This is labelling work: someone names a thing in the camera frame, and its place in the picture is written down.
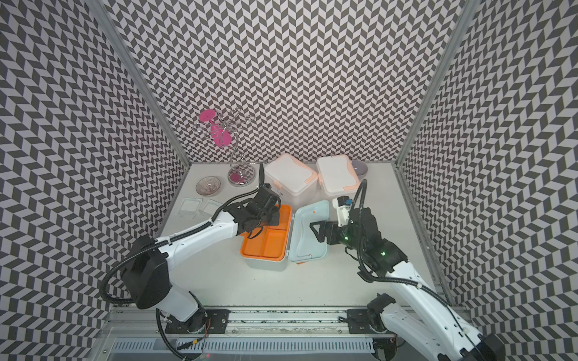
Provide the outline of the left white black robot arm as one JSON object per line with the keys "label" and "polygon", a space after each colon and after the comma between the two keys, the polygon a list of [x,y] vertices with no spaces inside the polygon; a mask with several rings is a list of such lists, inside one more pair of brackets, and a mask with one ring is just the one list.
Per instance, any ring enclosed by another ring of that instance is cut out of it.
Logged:
{"label": "left white black robot arm", "polygon": [[186,331],[198,332],[205,326],[206,311],[194,294],[173,284],[171,271],[218,242],[242,235],[256,238],[279,224],[280,210],[280,197],[260,168],[258,188],[227,200],[208,221],[171,236],[135,240],[126,258],[100,282],[99,295],[113,305],[164,312]]}

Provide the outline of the blue first aid kit box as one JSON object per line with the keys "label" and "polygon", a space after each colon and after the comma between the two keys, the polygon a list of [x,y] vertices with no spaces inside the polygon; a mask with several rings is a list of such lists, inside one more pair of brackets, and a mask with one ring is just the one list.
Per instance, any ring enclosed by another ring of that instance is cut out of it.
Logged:
{"label": "blue first aid kit box", "polygon": [[319,243],[310,230],[311,222],[329,221],[330,203],[327,200],[292,210],[291,231],[285,257],[281,262],[247,260],[252,269],[283,272],[289,263],[301,264],[321,260],[328,255],[328,245]]}

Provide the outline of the orange tray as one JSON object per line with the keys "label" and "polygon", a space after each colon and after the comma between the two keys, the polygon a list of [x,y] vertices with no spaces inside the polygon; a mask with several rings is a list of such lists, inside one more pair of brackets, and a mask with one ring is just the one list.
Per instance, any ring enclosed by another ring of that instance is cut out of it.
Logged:
{"label": "orange tray", "polygon": [[282,205],[278,226],[265,226],[263,231],[252,239],[246,233],[240,250],[241,256],[247,260],[281,262],[288,245],[292,216],[292,207]]}

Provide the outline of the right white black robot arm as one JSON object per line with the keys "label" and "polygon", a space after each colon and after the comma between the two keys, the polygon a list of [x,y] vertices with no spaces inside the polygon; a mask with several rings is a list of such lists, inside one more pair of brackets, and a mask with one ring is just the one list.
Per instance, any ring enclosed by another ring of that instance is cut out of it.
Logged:
{"label": "right white black robot arm", "polygon": [[337,198],[337,221],[309,225],[318,242],[355,251],[358,276],[367,283],[391,286],[417,314],[409,315],[393,296],[379,294],[367,305],[376,332],[400,336],[428,360],[504,360],[505,345],[495,335],[483,335],[423,280],[408,256],[382,237],[376,218],[365,206],[367,181],[354,197]]}

